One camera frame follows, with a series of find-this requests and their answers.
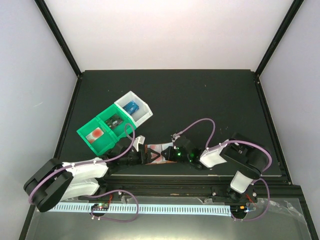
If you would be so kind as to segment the green bin at end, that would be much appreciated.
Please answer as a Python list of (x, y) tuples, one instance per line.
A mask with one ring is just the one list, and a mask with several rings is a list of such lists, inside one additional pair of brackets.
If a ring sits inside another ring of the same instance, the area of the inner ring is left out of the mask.
[(76, 132), (97, 156), (104, 154), (116, 144), (115, 134), (98, 117), (87, 122)]

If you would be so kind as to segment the left black frame post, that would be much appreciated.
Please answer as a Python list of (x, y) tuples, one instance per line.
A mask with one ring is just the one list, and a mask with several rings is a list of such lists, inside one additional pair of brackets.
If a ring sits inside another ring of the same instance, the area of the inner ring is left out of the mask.
[(59, 47), (61, 48), (64, 56), (66, 57), (68, 63), (70, 64), (73, 72), (77, 77), (81, 76), (82, 72), (65, 40), (63, 37), (49, 7), (47, 6), (44, 0), (34, 0), (35, 4), (37, 5), (38, 9), (40, 10), (44, 20), (46, 21), (48, 27), (50, 28), (51, 32), (53, 33)]

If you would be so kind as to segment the white plastic bin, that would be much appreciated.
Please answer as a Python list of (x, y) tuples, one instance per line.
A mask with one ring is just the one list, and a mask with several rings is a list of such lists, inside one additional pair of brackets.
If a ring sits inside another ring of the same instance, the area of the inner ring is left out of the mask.
[(129, 91), (114, 103), (132, 120), (136, 128), (153, 116), (149, 105), (132, 91)]

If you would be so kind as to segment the small circuit board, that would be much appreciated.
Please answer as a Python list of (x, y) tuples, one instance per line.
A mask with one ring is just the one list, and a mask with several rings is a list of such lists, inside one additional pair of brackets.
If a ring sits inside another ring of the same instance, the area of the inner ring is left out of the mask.
[(109, 203), (95, 203), (92, 207), (92, 211), (107, 211), (109, 209)]

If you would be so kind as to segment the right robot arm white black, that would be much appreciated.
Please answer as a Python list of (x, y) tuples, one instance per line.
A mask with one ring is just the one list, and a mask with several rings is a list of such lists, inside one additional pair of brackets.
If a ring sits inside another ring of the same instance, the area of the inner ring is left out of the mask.
[(160, 155), (167, 161), (190, 164), (201, 171), (223, 164), (235, 167), (229, 186), (213, 190), (218, 200), (225, 203), (242, 202), (247, 188), (257, 182), (272, 164), (271, 154), (265, 148), (238, 133), (205, 149), (195, 147), (184, 136), (178, 136), (172, 146), (164, 148)]

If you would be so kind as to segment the black frame post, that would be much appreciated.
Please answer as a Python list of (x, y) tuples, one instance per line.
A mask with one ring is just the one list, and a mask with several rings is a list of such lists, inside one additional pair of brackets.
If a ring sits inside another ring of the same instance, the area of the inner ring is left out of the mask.
[(279, 25), (274, 37), (272, 38), (266, 52), (264, 53), (257, 69), (255, 70), (255, 75), (260, 77), (266, 68), (268, 62), (273, 56), (275, 50), (277, 49), (279, 43), (287, 32), (289, 26), (291, 25), (293, 19), (298, 13), (300, 7), (302, 6), (304, 0), (293, 0), (288, 11), (286, 12), (281, 24)]
[(81, 76), (82, 72), (65, 40), (63, 37), (49, 7), (47, 6), (44, 0), (34, 0), (35, 4), (37, 5), (38, 9), (40, 10), (44, 20), (46, 21), (48, 27), (50, 28), (51, 32), (53, 33), (59, 47), (61, 48), (64, 56), (66, 57), (68, 63), (70, 64), (73, 72), (77, 77)]

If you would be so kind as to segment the right black frame post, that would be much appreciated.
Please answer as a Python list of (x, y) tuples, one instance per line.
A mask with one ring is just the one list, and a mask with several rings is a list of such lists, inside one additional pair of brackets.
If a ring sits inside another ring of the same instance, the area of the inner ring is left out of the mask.
[(298, 13), (300, 7), (302, 6), (304, 0), (293, 0), (288, 11), (286, 12), (281, 24), (279, 25), (274, 37), (272, 38), (266, 52), (264, 53), (257, 69), (255, 70), (255, 75), (260, 77), (266, 68), (268, 62), (273, 56), (275, 50), (277, 49), (279, 43), (287, 32), (289, 26), (291, 25), (293, 19)]

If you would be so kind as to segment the green bin near white bin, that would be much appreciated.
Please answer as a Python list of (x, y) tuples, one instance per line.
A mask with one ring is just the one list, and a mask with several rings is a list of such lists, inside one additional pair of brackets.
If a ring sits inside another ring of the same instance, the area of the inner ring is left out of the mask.
[(107, 130), (110, 130), (117, 140), (127, 136), (125, 130), (128, 134), (133, 132), (132, 128), (128, 125), (126, 126), (126, 124), (130, 124), (134, 130), (136, 129), (132, 119), (115, 103), (96, 117), (102, 121), (104, 127), (107, 126)]

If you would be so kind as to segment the black aluminium front rail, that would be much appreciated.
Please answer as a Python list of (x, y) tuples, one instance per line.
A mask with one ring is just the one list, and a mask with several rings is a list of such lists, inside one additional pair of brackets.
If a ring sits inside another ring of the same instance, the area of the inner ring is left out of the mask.
[(212, 198), (217, 203), (244, 203), (249, 199), (257, 201), (255, 194), (263, 188), (250, 184), (244, 193), (238, 193), (230, 187), (231, 176), (127, 176), (111, 175), (98, 179), (72, 183), (62, 195), (61, 200), (100, 199), (106, 201), (108, 194), (125, 195), (125, 191), (136, 197), (182, 197), (182, 198)]

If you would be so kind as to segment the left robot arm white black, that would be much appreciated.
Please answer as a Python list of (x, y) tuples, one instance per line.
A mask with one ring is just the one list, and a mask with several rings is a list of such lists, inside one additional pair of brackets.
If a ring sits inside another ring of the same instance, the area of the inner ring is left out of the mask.
[(80, 196), (103, 199), (108, 192), (98, 179), (111, 175), (120, 167), (146, 165), (161, 156), (141, 137), (134, 141), (121, 138), (103, 155), (90, 160), (66, 162), (58, 158), (48, 160), (23, 186), (29, 201), (40, 212), (47, 212), (59, 202)]

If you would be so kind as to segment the brown leather card holder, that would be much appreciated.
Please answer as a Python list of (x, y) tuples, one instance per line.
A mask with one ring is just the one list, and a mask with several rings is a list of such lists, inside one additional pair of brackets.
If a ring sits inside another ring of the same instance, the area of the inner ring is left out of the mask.
[(155, 165), (155, 164), (173, 163), (173, 161), (170, 161), (161, 155), (161, 152), (173, 146), (174, 145), (172, 142), (162, 143), (162, 144), (146, 144), (144, 146), (146, 150), (146, 157), (147, 157), (146, 164)]

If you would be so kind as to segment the red white card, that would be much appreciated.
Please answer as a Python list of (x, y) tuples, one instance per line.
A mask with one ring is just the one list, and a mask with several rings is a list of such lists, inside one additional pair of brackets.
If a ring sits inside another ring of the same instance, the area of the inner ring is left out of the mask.
[(98, 138), (100, 138), (103, 134), (104, 134), (103, 130), (100, 127), (97, 127), (92, 132), (90, 132), (85, 138), (90, 144), (92, 144)]
[[(147, 147), (160, 153), (160, 155), (161, 155), (161, 152), (163, 151), (163, 147), (161, 144), (149, 144)], [(165, 158), (161, 156), (157, 160), (155, 160), (152, 164), (161, 164), (161, 163), (164, 163), (165, 161), (166, 161)]]

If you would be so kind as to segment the red white card in bin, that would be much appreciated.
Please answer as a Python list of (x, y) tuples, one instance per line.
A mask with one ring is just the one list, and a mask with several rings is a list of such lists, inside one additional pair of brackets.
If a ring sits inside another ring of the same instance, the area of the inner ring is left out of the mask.
[(100, 138), (103, 134), (104, 134), (103, 130), (100, 127), (97, 127), (92, 132), (90, 132), (85, 138), (90, 144), (92, 144), (98, 138)]

